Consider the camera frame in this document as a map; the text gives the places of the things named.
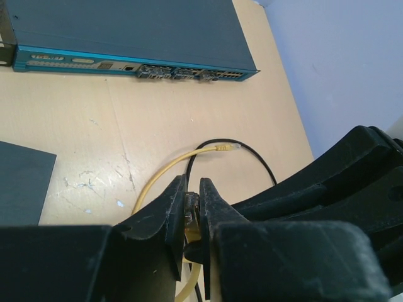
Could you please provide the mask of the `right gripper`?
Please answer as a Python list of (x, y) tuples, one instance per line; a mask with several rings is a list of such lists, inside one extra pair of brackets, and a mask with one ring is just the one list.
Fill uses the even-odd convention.
[(347, 221), (372, 242), (394, 289), (402, 289), (402, 140), (356, 126), (301, 171), (239, 203), (250, 221)]

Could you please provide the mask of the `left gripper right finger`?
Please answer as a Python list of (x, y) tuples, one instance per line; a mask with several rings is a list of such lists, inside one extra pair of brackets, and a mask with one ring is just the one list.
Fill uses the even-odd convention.
[(343, 221), (251, 222), (200, 181), (205, 296), (211, 301), (387, 301), (369, 238)]

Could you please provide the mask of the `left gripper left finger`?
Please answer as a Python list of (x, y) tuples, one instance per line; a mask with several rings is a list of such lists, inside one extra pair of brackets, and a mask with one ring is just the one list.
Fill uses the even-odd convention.
[(186, 176), (115, 225), (1, 229), (2, 301), (173, 301)]

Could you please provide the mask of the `small black network switch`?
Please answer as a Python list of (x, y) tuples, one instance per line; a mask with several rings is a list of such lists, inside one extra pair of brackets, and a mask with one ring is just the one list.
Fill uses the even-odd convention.
[(1, 226), (37, 225), (57, 156), (1, 142)]

